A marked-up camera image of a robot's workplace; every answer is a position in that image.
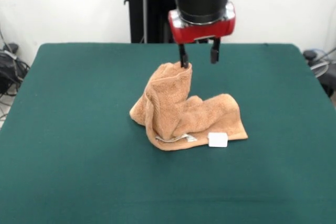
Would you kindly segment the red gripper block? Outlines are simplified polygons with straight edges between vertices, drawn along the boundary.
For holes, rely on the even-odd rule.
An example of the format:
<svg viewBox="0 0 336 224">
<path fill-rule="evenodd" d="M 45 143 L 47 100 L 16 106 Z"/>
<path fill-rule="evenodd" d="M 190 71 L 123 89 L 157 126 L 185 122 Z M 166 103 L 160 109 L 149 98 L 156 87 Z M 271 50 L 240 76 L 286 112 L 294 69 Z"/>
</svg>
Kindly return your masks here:
<svg viewBox="0 0 336 224">
<path fill-rule="evenodd" d="M 168 14 L 171 32 L 174 41 L 178 44 L 180 64 L 182 68 L 188 68 L 188 55 L 184 44 L 192 43 L 199 39 L 214 38 L 211 47 L 211 63 L 219 61 L 219 48 L 221 38 L 231 35 L 235 28 L 236 13 L 232 2 L 228 2 L 222 18 L 212 24 L 190 24 L 184 21 L 178 10 L 171 10 Z"/>
</svg>

